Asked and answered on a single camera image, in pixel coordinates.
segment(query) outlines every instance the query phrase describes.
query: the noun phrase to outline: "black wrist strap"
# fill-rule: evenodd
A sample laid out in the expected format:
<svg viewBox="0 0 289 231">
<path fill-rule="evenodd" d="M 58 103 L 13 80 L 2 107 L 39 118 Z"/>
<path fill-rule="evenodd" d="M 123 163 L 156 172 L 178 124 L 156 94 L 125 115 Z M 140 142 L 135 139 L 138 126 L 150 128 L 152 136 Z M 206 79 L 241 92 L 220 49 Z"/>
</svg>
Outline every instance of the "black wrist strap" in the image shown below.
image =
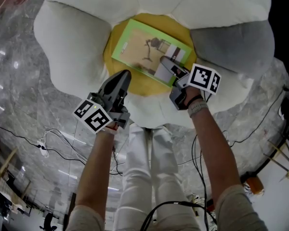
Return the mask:
<svg viewBox="0 0 289 231">
<path fill-rule="evenodd" d="M 188 104 L 187 104 L 186 107 L 188 108 L 193 101 L 195 101 L 195 100 L 197 100 L 197 99 L 201 99 L 201 98 L 202 98 L 201 95 L 197 95 L 196 97 L 193 97 L 193 98 L 188 102 Z"/>
</svg>

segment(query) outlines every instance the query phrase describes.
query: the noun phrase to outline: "book cover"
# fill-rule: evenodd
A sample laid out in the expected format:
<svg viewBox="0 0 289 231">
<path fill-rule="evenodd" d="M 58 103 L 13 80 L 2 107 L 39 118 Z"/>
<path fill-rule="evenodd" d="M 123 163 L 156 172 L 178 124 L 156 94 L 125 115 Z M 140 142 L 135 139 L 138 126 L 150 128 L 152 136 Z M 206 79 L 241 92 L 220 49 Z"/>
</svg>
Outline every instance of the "book cover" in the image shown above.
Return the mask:
<svg viewBox="0 0 289 231">
<path fill-rule="evenodd" d="M 135 20 L 129 20 L 112 58 L 171 87 L 175 77 L 160 63 L 168 56 L 184 65 L 192 49 L 175 38 Z"/>
</svg>

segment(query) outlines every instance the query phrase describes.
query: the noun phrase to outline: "black and white square pattern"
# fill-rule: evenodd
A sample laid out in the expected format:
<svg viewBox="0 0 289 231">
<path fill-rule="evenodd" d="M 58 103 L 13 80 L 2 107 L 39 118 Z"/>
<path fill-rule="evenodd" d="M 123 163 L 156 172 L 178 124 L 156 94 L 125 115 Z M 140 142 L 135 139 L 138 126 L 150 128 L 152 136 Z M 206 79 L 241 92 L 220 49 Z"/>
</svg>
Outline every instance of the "black and white square pattern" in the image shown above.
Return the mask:
<svg viewBox="0 0 289 231">
<path fill-rule="evenodd" d="M 91 127 L 95 132 L 97 132 L 100 128 L 105 126 L 109 121 L 110 120 L 101 109 L 98 109 L 91 116 L 85 119 L 85 123 L 89 127 Z"/>
<path fill-rule="evenodd" d="M 220 80 L 221 78 L 216 73 L 214 73 L 213 81 L 210 87 L 211 91 L 215 93 L 217 92 L 217 88 L 218 88 L 218 85 L 220 84 Z"/>
<path fill-rule="evenodd" d="M 85 100 L 79 108 L 74 112 L 75 115 L 77 115 L 79 118 L 82 118 L 88 110 L 93 106 L 93 103 L 89 102 L 88 100 Z"/>
<path fill-rule="evenodd" d="M 212 71 L 210 71 L 209 69 L 195 66 L 190 82 L 191 84 L 195 84 L 203 88 L 208 88 L 211 74 Z"/>
</svg>

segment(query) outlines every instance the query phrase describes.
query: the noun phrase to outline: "yellow cushion center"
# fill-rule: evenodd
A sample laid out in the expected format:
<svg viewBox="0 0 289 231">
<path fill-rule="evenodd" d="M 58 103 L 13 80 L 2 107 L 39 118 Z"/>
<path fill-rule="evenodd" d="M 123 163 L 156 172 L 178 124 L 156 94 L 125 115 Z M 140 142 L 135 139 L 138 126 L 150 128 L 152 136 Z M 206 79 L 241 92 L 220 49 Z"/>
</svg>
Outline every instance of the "yellow cushion center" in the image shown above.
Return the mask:
<svg viewBox="0 0 289 231">
<path fill-rule="evenodd" d="M 141 13 L 134 16 L 132 19 L 151 26 L 161 32 L 164 32 L 173 38 L 179 40 L 180 42 L 186 44 L 187 46 L 194 49 L 192 39 L 190 37 L 190 31 L 186 27 L 180 25 L 175 20 L 171 19 L 166 15 L 153 15 L 148 13 Z M 109 71 L 109 75 L 113 75 L 121 70 L 128 69 L 131 72 L 131 84 L 129 87 L 129 92 L 141 95 L 150 96 L 157 95 L 165 92 L 169 92 L 171 88 L 163 85 L 162 83 L 146 76 L 145 74 L 132 69 L 115 59 L 112 59 L 112 53 L 127 25 L 129 20 L 123 21 L 116 25 L 112 30 L 108 43 L 104 50 L 104 62 Z M 185 67 L 189 70 L 192 69 L 193 63 L 196 61 L 196 53 L 192 50 L 189 55 Z"/>
</svg>

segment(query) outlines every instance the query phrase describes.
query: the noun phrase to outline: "gray watch strap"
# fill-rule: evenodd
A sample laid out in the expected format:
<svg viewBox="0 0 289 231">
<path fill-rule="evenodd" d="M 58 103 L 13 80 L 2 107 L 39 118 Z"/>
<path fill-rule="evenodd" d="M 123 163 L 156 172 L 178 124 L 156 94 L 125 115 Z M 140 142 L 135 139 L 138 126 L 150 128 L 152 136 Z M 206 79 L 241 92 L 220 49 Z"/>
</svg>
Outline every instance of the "gray watch strap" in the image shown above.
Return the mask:
<svg viewBox="0 0 289 231">
<path fill-rule="evenodd" d="M 208 105 L 205 101 L 191 103 L 191 105 L 188 107 L 189 117 L 192 117 L 193 114 L 196 114 L 203 108 L 207 108 L 207 107 Z"/>
</svg>

